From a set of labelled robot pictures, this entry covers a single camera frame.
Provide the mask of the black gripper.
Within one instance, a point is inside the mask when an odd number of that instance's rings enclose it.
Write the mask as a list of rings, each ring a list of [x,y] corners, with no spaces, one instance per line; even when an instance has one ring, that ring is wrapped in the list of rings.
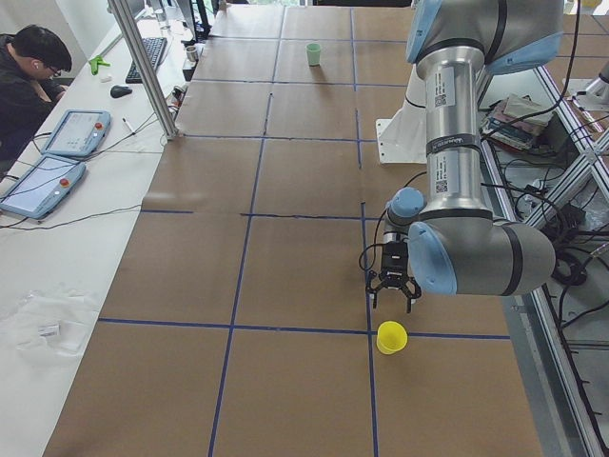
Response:
[[[365,292],[373,308],[378,305],[378,294],[384,288],[399,289],[405,296],[405,312],[411,313],[413,305],[422,296],[422,289],[407,270],[408,248],[406,242],[385,243],[382,249],[381,271],[365,274]]]

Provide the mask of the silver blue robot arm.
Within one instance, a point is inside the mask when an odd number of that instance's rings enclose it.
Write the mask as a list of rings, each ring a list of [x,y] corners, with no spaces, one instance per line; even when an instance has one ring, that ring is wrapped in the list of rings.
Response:
[[[407,39],[422,91],[427,192],[399,189],[383,211],[380,268],[366,291],[523,295],[551,276],[554,249],[538,229],[498,221],[481,196],[476,79],[542,66],[560,49],[559,1],[421,1]]]

